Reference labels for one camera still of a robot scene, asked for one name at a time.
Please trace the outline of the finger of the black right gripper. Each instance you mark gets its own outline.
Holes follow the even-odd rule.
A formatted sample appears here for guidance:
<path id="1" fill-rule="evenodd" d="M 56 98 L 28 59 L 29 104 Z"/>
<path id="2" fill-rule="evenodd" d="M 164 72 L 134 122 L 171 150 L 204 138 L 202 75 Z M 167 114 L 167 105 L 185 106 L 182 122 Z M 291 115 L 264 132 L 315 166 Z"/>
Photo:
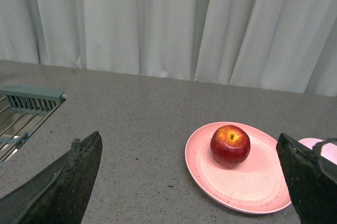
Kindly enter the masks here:
<path id="1" fill-rule="evenodd" d="M 336 179 L 336 138 L 318 139 L 312 147 L 321 171 L 331 179 Z"/>

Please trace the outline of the left gripper black camera left finger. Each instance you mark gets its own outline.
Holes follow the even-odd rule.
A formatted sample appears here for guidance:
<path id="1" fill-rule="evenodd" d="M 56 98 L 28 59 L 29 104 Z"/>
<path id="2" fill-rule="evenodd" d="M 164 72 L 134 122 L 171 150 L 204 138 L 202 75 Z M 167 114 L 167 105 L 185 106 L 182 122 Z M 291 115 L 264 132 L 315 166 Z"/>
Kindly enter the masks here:
<path id="1" fill-rule="evenodd" d="M 102 156 L 98 131 L 1 198 L 1 223 L 81 223 Z"/>

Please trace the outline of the left gripper black camera right finger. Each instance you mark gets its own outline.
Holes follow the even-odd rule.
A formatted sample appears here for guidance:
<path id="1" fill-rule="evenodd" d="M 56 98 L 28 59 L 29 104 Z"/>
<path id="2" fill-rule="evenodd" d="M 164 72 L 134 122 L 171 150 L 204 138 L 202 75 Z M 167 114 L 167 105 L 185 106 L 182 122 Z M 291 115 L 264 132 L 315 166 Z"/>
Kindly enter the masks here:
<path id="1" fill-rule="evenodd" d="M 336 147 L 328 138 L 311 148 L 282 133 L 276 145 L 292 205 L 301 223 L 336 223 L 336 164 L 323 148 Z"/>

